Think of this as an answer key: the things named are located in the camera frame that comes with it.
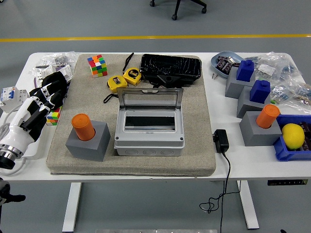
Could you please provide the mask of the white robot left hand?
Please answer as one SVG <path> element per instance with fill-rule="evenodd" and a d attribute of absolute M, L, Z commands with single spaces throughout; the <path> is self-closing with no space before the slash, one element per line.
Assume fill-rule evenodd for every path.
<path fill-rule="evenodd" d="M 24 155 L 28 146 L 35 142 L 50 111 L 62 104 L 67 84 L 54 81 L 33 89 L 9 125 L 8 134 L 0 140 L 0 155 L 12 160 Z"/>

